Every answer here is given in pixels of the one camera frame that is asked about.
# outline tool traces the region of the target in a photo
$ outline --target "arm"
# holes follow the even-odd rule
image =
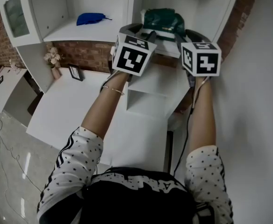
[[[204,78],[202,77],[196,79],[195,91],[203,80]],[[213,114],[210,80],[200,88],[200,93],[194,107],[189,152],[209,145],[216,145],[216,125]]]
[[[203,78],[197,78],[196,87],[202,81]],[[196,202],[207,203],[209,206],[208,223],[230,224],[233,223],[232,205],[226,192],[223,162],[215,145],[212,90],[210,81],[207,81],[201,87],[194,106],[185,183]],[[206,223],[206,218],[200,217],[199,211],[194,218],[194,224]]]
[[[103,88],[86,114],[81,126],[104,139],[121,96],[120,93],[113,91],[112,88],[122,91],[128,77],[129,74],[122,72],[105,84],[109,88]]]
[[[128,74],[120,73],[106,83],[86,114],[81,127],[70,135],[57,157],[56,165],[41,193],[37,218],[41,224],[70,224],[80,218],[83,200],[81,189],[91,183],[103,152],[108,130]]]

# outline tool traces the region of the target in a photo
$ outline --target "dried flower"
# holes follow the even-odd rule
[[[61,59],[61,56],[59,54],[56,54],[54,58],[59,61]]]
[[[48,61],[49,59],[51,59],[51,55],[50,55],[50,53],[46,53],[44,56],[44,60]]]
[[[51,64],[55,64],[55,63],[57,63],[57,60],[55,58],[52,58],[50,62],[51,62]]]
[[[52,47],[51,49],[50,49],[50,53],[51,54],[57,54],[58,53],[58,50],[57,50],[57,48],[56,47]]]

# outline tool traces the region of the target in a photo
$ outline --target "blue pouch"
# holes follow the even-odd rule
[[[77,18],[76,26],[84,24],[95,24],[100,22],[102,19],[109,18],[107,18],[103,13],[83,13]]]

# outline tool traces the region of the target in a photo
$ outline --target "picture frame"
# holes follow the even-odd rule
[[[4,81],[4,76],[0,77],[0,84]]]
[[[73,79],[79,80],[79,81],[83,81],[83,76],[81,74],[80,68],[77,65],[73,65],[73,64],[68,64],[68,68],[70,71],[70,74],[72,76]]]

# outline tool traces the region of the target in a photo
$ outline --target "star-patterned sleeve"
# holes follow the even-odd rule
[[[185,184],[198,203],[209,208],[208,223],[231,224],[233,212],[225,186],[225,170],[216,146],[204,146],[192,151],[187,157]],[[195,224],[206,222],[206,212],[197,212]]]
[[[55,167],[48,178],[41,200],[37,207],[39,223],[56,223],[57,216],[50,212],[67,211],[62,223],[72,223],[82,207],[82,197],[79,191],[91,183],[91,177],[96,169],[103,151],[103,140],[93,132],[79,127],[69,137],[66,146],[60,151]]]

